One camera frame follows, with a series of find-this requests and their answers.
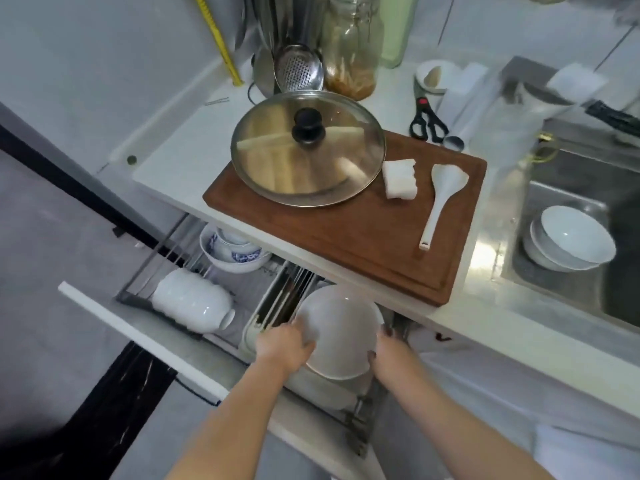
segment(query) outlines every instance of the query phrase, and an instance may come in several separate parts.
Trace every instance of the metal skimmer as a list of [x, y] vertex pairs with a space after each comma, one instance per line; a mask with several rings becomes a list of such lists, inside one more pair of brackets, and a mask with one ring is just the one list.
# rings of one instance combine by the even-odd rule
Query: metal skimmer
[[283, 93], [300, 89], [322, 89], [324, 68], [318, 55], [306, 45], [286, 45], [273, 62], [276, 83]]

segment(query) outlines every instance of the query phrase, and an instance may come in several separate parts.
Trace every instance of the spoon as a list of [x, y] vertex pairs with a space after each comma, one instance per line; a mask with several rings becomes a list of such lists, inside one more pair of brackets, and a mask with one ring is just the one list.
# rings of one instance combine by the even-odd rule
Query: spoon
[[423, 251], [428, 251], [431, 246], [433, 233], [436, 230], [436, 224], [444, 204], [453, 194], [460, 192], [465, 187], [469, 181], [469, 176], [456, 165], [434, 165], [431, 170], [431, 181], [436, 192], [436, 198], [433, 201], [433, 208], [418, 245]]

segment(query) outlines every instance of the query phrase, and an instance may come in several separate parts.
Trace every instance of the person's left hand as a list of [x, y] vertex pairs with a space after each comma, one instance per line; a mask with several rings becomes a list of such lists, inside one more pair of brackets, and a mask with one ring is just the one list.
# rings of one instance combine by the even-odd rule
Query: person's left hand
[[255, 341], [256, 362], [275, 365], [286, 380], [302, 367], [316, 349], [315, 342], [303, 343], [304, 323], [295, 319], [267, 330]]

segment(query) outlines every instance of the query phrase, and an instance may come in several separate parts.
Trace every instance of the glass pot lid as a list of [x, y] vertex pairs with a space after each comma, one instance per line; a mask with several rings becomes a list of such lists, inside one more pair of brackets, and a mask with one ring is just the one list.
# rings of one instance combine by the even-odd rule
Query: glass pot lid
[[260, 195], [296, 207], [353, 197], [378, 175], [385, 136], [373, 115], [325, 91], [283, 93], [254, 106], [237, 124], [231, 160]]

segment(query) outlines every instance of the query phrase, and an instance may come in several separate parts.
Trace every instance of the yellow measuring tape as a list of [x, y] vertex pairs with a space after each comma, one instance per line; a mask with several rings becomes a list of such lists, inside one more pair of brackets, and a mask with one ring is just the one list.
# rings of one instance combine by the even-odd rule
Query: yellow measuring tape
[[198, 7], [200, 8], [200, 12], [204, 17], [207, 25], [209, 26], [209, 30], [213, 35], [213, 38], [216, 40], [216, 45], [220, 51], [220, 55], [222, 55], [222, 60], [224, 60], [227, 69], [229, 69], [229, 73], [231, 74], [231, 79], [233, 80], [234, 86], [242, 86], [244, 82], [240, 79], [240, 74], [236, 70], [236, 66], [234, 65], [233, 60], [231, 60], [231, 56], [229, 56], [229, 52], [227, 51], [227, 46], [225, 44], [225, 40], [222, 38], [222, 34], [216, 23], [213, 21], [213, 17], [211, 12], [209, 11], [209, 7], [207, 6], [207, 2], [205, 0], [196, 0], [198, 3]]

